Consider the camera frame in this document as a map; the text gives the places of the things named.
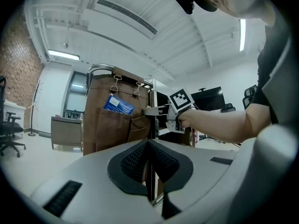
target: hand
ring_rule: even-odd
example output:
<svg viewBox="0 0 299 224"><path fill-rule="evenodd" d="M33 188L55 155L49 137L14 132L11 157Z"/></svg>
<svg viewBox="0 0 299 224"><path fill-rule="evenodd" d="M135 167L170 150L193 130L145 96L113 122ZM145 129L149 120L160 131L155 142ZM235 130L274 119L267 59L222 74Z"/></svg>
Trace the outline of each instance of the hand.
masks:
<svg viewBox="0 0 299 224"><path fill-rule="evenodd" d="M179 117L178 120L181 121L181 127L182 128L187 128L190 127L190 115L191 115L192 110L186 110L184 113L182 113Z"/></svg>

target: id card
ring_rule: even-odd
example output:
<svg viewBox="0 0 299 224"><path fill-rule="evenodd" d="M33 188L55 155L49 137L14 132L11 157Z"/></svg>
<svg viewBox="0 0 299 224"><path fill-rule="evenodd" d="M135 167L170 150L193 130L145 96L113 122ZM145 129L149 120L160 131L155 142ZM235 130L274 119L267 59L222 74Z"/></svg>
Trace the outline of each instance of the id card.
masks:
<svg viewBox="0 0 299 224"><path fill-rule="evenodd" d="M104 106L104 109L124 114L131 114L135 107L122 100L121 98L118 98L117 96L111 94Z"/></svg>

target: coat rack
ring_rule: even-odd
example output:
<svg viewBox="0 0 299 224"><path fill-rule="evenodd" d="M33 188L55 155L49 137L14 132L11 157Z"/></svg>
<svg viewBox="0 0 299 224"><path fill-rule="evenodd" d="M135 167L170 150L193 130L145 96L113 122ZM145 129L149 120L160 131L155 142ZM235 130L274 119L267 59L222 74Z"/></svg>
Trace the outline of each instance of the coat rack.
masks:
<svg viewBox="0 0 299 224"><path fill-rule="evenodd" d="M33 86L33 88L35 89L35 91L34 91L34 97L33 97L32 106L31 106L30 133L28 134L29 136L36 136L36 134L32 132L32 130L33 130L33 129L32 129L32 119L33 119L34 104L36 103L36 94L37 94L39 91L41 91L41 90L38 89L39 86L42 84L42 83L40 83L40 82L41 82L41 81L38 82L38 84L37 84L36 87Z"/></svg>

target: human arm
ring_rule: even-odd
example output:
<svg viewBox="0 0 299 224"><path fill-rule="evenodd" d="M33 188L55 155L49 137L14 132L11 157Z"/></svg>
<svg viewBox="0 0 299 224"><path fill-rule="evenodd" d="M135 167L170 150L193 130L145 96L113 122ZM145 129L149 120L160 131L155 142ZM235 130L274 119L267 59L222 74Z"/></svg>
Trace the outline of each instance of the human arm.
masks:
<svg viewBox="0 0 299 224"><path fill-rule="evenodd" d="M246 139L256 137L271 123L269 107L259 104L250 104L245 111L228 113L189 109L178 119L182 121L182 127L192 127L229 143L242 143Z"/></svg>

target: fluorescent light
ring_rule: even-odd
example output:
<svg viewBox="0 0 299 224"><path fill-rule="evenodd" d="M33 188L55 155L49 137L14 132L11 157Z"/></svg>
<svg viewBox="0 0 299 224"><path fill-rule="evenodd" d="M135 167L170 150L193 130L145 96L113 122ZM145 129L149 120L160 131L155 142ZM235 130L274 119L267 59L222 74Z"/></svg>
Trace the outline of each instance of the fluorescent light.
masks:
<svg viewBox="0 0 299 224"><path fill-rule="evenodd" d="M240 19L241 36L240 36L240 51L244 50L246 37L246 20Z"/></svg>
<svg viewBox="0 0 299 224"><path fill-rule="evenodd" d="M76 61L80 60L80 57L77 56L77 55L72 55L72 54L69 54L69 53L65 53L65 52L61 52L61 51L55 51L55 50L48 50L48 52L49 52L50 55L53 55L53 56L61 56L61 57L73 59L73 60L76 60Z"/></svg>
<svg viewBox="0 0 299 224"><path fill-rule="evenodd" d="M84 88L84 86L77 85L77 84L72 84L72 86L79 87L79 88Z"/></svg>

